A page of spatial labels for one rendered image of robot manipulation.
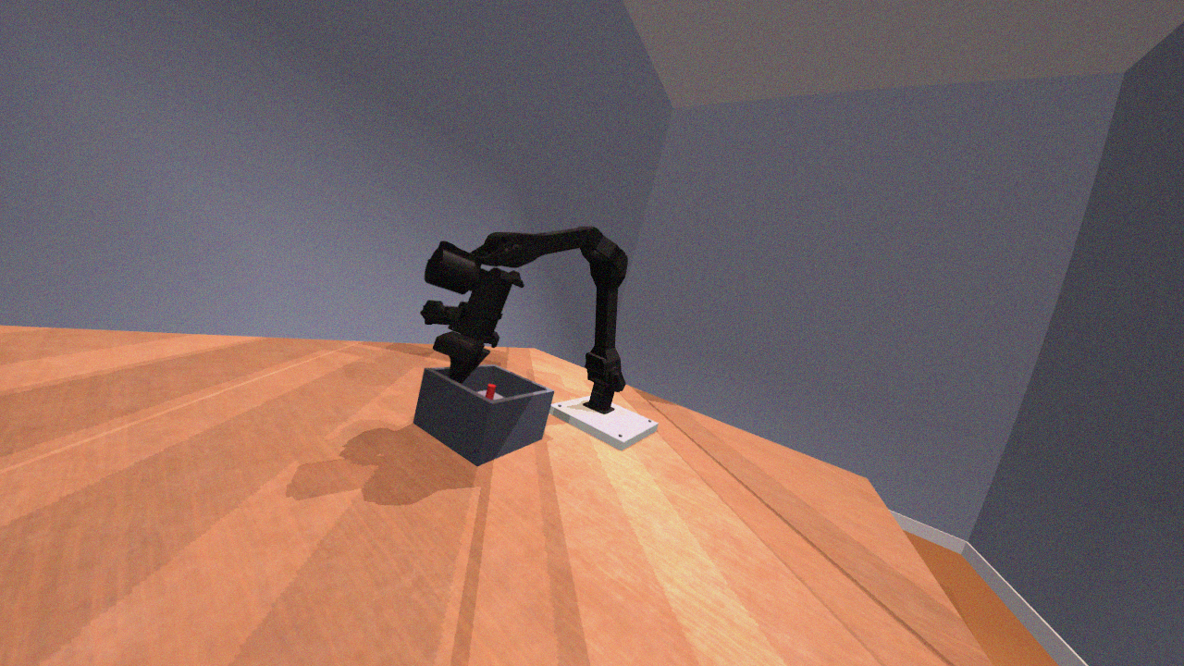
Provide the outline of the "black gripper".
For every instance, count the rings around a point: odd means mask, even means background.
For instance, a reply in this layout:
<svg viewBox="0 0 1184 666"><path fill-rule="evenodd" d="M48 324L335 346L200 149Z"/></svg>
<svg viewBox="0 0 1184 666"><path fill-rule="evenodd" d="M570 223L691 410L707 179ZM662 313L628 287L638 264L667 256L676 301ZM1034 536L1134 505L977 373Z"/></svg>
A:
<svg viewBox="0 0 1184 666"><path fill-rule="evenodd" d="M485 344L491 344L493 350L498 346L495 327L502 315L502 308L471 296L462 308L464 313L458 328L437 337L433 344L433 351L450 357L450 379L461 384L491 353L485 350Z"/></svg>

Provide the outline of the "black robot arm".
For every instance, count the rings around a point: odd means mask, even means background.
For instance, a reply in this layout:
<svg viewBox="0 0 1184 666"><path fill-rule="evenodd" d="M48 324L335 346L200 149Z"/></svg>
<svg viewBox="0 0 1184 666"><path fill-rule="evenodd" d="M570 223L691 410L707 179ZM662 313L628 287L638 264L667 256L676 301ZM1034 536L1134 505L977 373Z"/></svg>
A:
<svg viewBox="0 0 1184 666"><path fill-rule="evenodd" d="M485 270L481 265L507 265L519 268L538 260L547 252L566 252L580 248L588 261L588 273L596 281L596 347L586 353L588 382L596 382L588 403L583 403L598 414L614 412L611 406L614 392L623 391L626 383L616 350L616 319L618 288L628 269L628 254L604 236L597 228L574 228L546 233L489 233L485 244L472 252L448 241L440 241L425 265L425 283L442 290L471 292L471 297L487 305L503 308L511 284L525 287L519 271L500 268ZM427 300L420 315L426 325L449 325L457 329L464 313L461 306L444 306L440 301Z"/></svg>

